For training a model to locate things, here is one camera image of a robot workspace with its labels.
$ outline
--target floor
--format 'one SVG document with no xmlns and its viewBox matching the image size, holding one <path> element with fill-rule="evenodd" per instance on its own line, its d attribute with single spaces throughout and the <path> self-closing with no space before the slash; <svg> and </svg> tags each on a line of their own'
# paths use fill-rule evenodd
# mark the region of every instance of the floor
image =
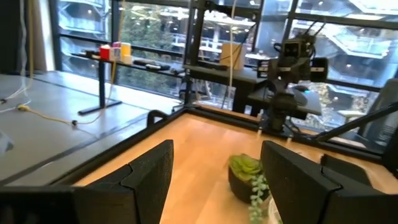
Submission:
<svg viewBox="0 0 398 224">
<path fill-rule="evenodd" d="M 20 86 L 20 77 L 0 75 L 0 98 L 8 97 Z M 28 106 L 46 116 L 66 121 L 92 121 L 100 112 L 87 116 L 78 116 L 77 112 L 98 105 L 96 80 L 58 72 L 38 75 L 28 96 L 20 94 L 0 105 L 0 129 L 14 141 L 13 149 L 0 153 L 0 184 L 45 184 L 144 129 L 146 124 L 140 121 L 146 118 L 149 110 L 170 112 L 178 103 L 163 96 L 116 86 L 111 98 L 124 103 L 108 108 L 95 123 L 73 129 L 33 113 L 9 109 L 30 100 Z"/>
<path fill-rule="evenodd" d="M 174 170 L 163 224 L 249 223 L 248 206 L 229 189 L 228 157 L 246 153 L 259 157 L 262 141 L 272 140 L 315 162 L 326 153 L 364 168 L 375 189 L 398 193 L 398 180 L 384 167 L 359 159 L 286 142 L 235 126 L 185 114 L 130 150 L 109 161 L 76 185 L 84 186 L 127 164 L 165 139 L 174 140 Z"/>
</svg>

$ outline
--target wooden tabletop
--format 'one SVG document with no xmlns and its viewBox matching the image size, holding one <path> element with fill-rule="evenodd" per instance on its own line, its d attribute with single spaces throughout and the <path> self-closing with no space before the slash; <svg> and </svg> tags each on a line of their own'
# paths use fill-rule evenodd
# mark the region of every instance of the wooden tabletop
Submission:
<svg viewBox="0 0 398 224">
<path fill-rule="evenodd" d="M 398 180 L 383 166 L 296 142 L 258 136 L 253 131 L 192 114 L 177 118 L 76 185 L 87 185 L 113 172 L 165 139 L 174 140 L 175 159 L 161 223 L 249 223 L 248 205 L 236 199 L 229 188 L 228 157 L 246 153 L 258 158 L 265 139 L 275 141 L 315 162 L 318 162 L 323 154 L 329 154 L 357 164 L 368 173 L 375 189 L 387 194 L 398 193 Z"/>
</svg>

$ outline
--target yellow cable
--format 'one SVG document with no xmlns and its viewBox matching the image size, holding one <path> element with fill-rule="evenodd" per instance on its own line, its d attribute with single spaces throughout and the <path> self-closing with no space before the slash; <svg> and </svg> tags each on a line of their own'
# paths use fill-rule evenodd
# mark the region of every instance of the yellow cable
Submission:
<svg viewBox="0 0 398 224">
<path fill-rule="evenodd" d="M 21 92 L 23 92 L 24 90 L 27 90 L 28 88 L 30 88 L 32 86 L 33 83 L 33 66 L 34 66 L 34 58 L 33 58 L 33 4 L 32 4 L 33 0 L 29 0 L 28 3 L 28 8 L 29 8 L 29 84 L 28 86 L 23 89 Z M 124 5 L 126 3 L 126 0 L 122 0 L 122 8 L 124 8 Z M 118 32 L 118 42 L 121 41 L 121 31 L 123 28 L 123 13 L 124 10 L 121 10 L 121 16 L 120 16 L 120 21 L 119 21 L 119 32 Z M 105 103 L 105 107 L 100 111 L 99 115 L 92 121 L 87 121 L 87 122 L 78 122 L 78 121 L 65 121 L 62 119 L 58 119 L 58 118 L 52 118 L 49 116 L 46 116 L 44 114 L 39 113 L 38 111 L 35 111 L 33 109 L 31 109 L 29 106 L 27 105 L 18 105 L 17 109 L 21 110 L 21 111 L 28 111 L 31 112 L 33 114 L 36 114 L 37 116 L 40 116 L 43 119 L 47 119 L 50 121 L 57 121 L 57 122 L 61 122 L 64 124 L 72 124 L 74 126 L 76 126 L 77 124 L 92 124 L 95 121 L 97 121 L 105 112 L 106 109 L 106 105 L 109 103 L 109 100 L 111 98 L 112 95 L 112 90 L 113 90 L 113 85 L 114 85 L 114 78 L 115 78 L 115 74 L 116 74 L 116 61 L 113 62 L 113 66 L 112 66 L 112 74 L 111 74 L 111 86 L 110 86 L 110 90 L 109 90 L 109 95 L 108 95 L 108 99 L 106 100 Z"/>
</svg>

